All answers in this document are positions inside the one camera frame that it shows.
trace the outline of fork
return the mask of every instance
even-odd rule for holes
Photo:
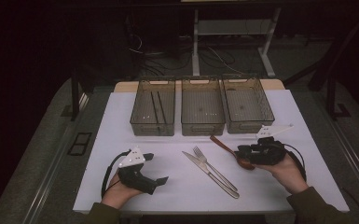
[[[206,157],[204,156],[204,154],[201,152],[201,150],[198,147],[194,147],[193,148],[194,153],[196,153],[196,156],[199,158],[200,161],[202,161],[203,163],[207,164],[209,167],[211,167],[211,169],[234,191],[237,191],[237,188],[235,188],[235,186],[233,184],[231,184],[231,182],[229,182],[222,174],[220,174],[220,172],[218,172],[206,159]]]

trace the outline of butter knife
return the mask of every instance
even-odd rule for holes
[[[231,197],[238,199],[240,197],[240,194],[234,190],[232,190],[231,188],[229,188],[228,186],[226,186],[224,183],[222,183],[219,179],[217,179],[217,177],[212,174],[208,168],[206,167],[206,164],[203,163],[202,161],[200,161],[198,158],[196,158],[195,156],[182,151],[191,161],[193,161],[198,167],[200,167],[200,169],[207,174],[218,186],[220,186],[220,188],[222,188],[226,193],[228,193]]]

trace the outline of utensil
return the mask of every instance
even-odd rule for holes
[[[200,167],[200,169],[207,174],[217,185],[220,186],[220,188],[222,188],[226,193],[228,193],[231,197],[233,198],[239,198],[240,194],[234,190],[232,190],[231,188],[229,188],[228,186],[226,186],[223,182],[221,182],[219,179],[217,179],[217,177],[212,174],[208,168],[206,167],[206,164],[203,163],[202,161],[200,161],[198,158],[188,154],[185,151],[182,151],[191,161],[193,161],[198,167]]]
[[[210,139],[213,142],[215,142],[218,146],[222,147],[223,149],[225,149],[226,151],[231,153],[237,160],[237,163],[240,165],[240,167],[242,167],[246,170],[254,170],[255,169],[255,167],[249,161],[242,159],[242,158],[238,158],[233,150],[231,150],[229,147],[227,147],[222,142],[220,142],[219,139],[217,139],[215,136],[211,135]]]
[[[225,182],[230,188],[232,188],[234,191],[237,191],[237,188],[235,188],[235,186],[233,184],[231,184],[231,182],[229,182],[222,174],[220,174],[220,172],[218,172],[206,159],[206,157],[204,156],[204,154],[201,152],[201,150],[198,147],[194,147],[193,148],[194,153],[196,153],[196,156],[199,158],[200,161],[202,161],[203,163],[207,164],[209,167],[211,167],[211,169],[214,171],[215,174],[217,174],[222,180],[223,182]]]

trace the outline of table surface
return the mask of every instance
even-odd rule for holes
[[[330,174],[315,145],[311,133],[302,118],[290,91],[282,89],[279,80],[262,80],[276,120],[273,125],[294,127],[275,136],[285,144],[296,147],[302,154],[310,186],[314,186],[340,211],[349,211],[337,184]],[[143,153],[154,153],[141,170],[151,179],[168,176],[164,186],[157,187],[153,195],[142,194],[131,199],[123,208],[125,214],[268,214],[293,212],[286,197],[289,195],[270,173],[240,168],[234,157],[213,143],[209,136],[183,136],[181,134],[180,104],[176,104],[174,136],[134,136],[130,116],[135,99],[136,83],[118,83],[111,93],[104,117],[97,134],[89,163],[77,194],[74,210],[88,213],[92,204],[101,200],[100,192],[107,166],[121,152],[138,146]],[[181,94],[176,93],[176,102]],[[233,150],[238,145],[255,144],[254,134],[228,134],[217,136]],[[219,170],[240,193],[234,199],[218,187],[202,170],[190,161],[182,151],[192,152],[198,146],[208,161]]]

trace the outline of sleeve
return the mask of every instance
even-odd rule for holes
[[[84,224],[117,224],[120,212],[103,203],[95,203],[86,216]]]
[[[313,187],[289,196],[287,201],[297,214],[298,224],[352,223],[347,214],[339,212],[334,206],[327,204]]]

